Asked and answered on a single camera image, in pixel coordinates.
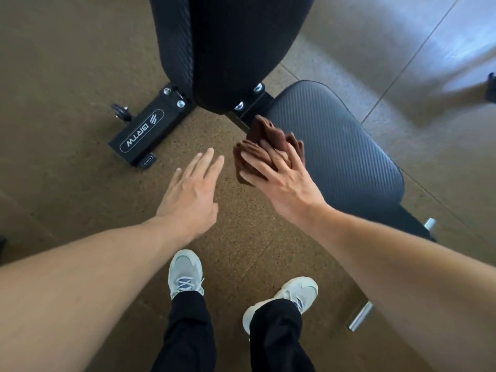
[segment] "finger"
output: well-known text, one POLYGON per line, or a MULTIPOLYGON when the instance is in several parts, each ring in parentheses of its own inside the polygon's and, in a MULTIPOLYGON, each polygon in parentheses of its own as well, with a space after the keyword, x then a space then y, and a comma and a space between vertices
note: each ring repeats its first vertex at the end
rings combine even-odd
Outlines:
POLYGON ((288 156, 288 153, 286 153, 285 151, 281 151, 281 150, 276 150, 276 153, 278 153, 280 156, 282 156, 282 159, 284 159, 285 161, 288 161, 289 160, 289 156, 288 156))
POLYGON ((220 171, 222 171, 222 167, 224 167, 224 156, 221 155, 217 158, 217 160, 210 166, 208 169, 207 175, 205 176, 205 180, 208 180, 215 184, 217 179, 219 178, 220 171))
POLYGON ((262 179, 261 177, 258 177, 257 175, 250 174, 246 171, 239 171, 239 174, 243 179, 248 181, 252 186, 256 187, 257 189, 260 189, 262 192, 264 189, 267 187, 267 181, 262 179))
POLYGON ((191 176, 202 179, 205 176, 205 172, 207 172, 208 166, 210 165, 210 162, 212 162, 213 157, 214 149, 210 147, 196 164, 195 170, 193 171, 191 176))
POLYGON ((214 218, 214 223, 217 222, 217 214, 219 214, 219 204, 214 202, 212 206, 212 217, 214 218))
POLYGON ((169 192, 176 186, 176 184, 181 180, 181 173, 183 171, 178 168, 174 174, 172 175, 172 179, 170 180, 169 187, 167 188, 165 195, 169 194, 169 192))
POLYGON ((200 158, 202 157, 202 155, 203 155, 203 153, 196 154, 195 157, 193 158, 193 160, 191 162, 189 162, 188 166, 184 170, 183 179, 187 179, 191 176, 191 173, 195 169, 195 166, 198 163, 198 161, 200 160, 200 158))
POLYGON ((242 151, 241 157, 249 164, 251 164, 251 166, 255 168, 258 172, 264 175, 269 181, 275 180, 279 175, 276 171, 270 168, 267 163, 262 162, 261 160, 255 158, 251 154, 242 151))
POLYGON ((305 166, 303 165, 300 156, 294 149, 293 145, 290 143, 288 143, 288 151, 289 151, 289 159, 291 160, 292 163, 292 168, 296 169, 297 171, 304 170, 305 166))
POLYGON ((272 159, 272 162, 274 162, 274 164, 276 165, 278 172, 289 171, 289 167, 286 162, 284 162, 284 159, 282 159, 282 156, 280 156, 279 153, 274 150, 274 148, 270 146, 267 141, 261 140, 260 144, 264 148, 264 150, 269 153, 270 159, 272 159))

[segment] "towel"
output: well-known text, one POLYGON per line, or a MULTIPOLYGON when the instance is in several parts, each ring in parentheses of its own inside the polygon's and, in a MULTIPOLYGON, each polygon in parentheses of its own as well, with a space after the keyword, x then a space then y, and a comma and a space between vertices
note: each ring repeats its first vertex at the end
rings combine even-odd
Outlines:
POLYGON ((268 119, 263 116, 257 115, 251 126, 246 139, 238 142, 232 152, 234 154, 234 165, 236 167, 236 178, 241 184, 251 185, 241 177, 239 171, 244 170, 250 174, 257 175, 262 179, 266 179, 264 175, 258 172, 250 164, 248 164, 241 152, 245 151, 261 161, 267 163, 273 170, 277 171, 275 164, 270 159, 269 153, 266 152, 261 146, 261 140, 267 141, 274 149, 278 150, 286 164, 291 168, 292 164, 288 158, 288 146, 286 142, 290 143, 298 153, 303 164, 305 164, 305 153, 303 150, 303 142, 298 141, 293 133, 285 135, 282 129, 276 128, 268 119))

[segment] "black pants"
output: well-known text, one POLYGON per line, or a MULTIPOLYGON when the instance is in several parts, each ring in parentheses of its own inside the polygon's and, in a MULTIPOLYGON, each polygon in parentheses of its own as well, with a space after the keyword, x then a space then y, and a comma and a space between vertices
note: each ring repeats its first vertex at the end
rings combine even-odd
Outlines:
MULTIPOLYGON (((164 346, 152 372, 213 372, 217 353, 214 330, 203 296, 196 291, 172 300, 164 346)), ((253 371, 315 371, 301 348, 301 314, 289 300, 276 299, 259 308, 250 324, 253 371)))

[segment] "floor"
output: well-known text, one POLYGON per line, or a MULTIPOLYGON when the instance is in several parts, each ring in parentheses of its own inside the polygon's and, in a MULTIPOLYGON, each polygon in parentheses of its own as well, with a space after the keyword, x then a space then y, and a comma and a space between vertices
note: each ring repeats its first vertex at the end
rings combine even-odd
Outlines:
MULTIPOLYGON (((327 84, 404 172, 404 206, 436 218, 439 241, 496 265, 496 0, 316 0, 265 84, 327 84)), ((144 107, 166 82, 147 0, 0 0, 2 263, 151 217, 173 169, 199 150, 226 154, 218 224, 201 257, 218 371, 250 370, 244 310, 309 275, 319 297, 301 343, 317 370, 427 371, 381 316, 346 324, 366 301, 338 263, 234 176, 232 122, 195 110, 145 172, 107 146, 122 127, 108 107, 144 107)), ((143 289, 88 368, 147 371, 170 307, 167 266, 143 289)))

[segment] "sneaker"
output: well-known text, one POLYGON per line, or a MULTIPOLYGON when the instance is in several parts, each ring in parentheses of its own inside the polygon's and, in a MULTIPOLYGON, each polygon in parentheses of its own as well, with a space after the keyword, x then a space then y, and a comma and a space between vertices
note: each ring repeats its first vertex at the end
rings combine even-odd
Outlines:
POLYGON ((265 301, 261 301, 254 306, 248 308, 243 315, 243 327, 246 333, 250 335, 250 323, 255 311, 264 304, 275 299, 291 300, 301 314, 305 313, 312 305, 313 301, 319 293, 317 283, 309 277, 298 277, 288 281, 281 290, 273 297, 265 301))
POLYGON ((200 258, 192 250, 180 250, 170 263, 169 268, 169 288, 170 298, 183 291, 196 291, 204 294, 203 269, 200 258))

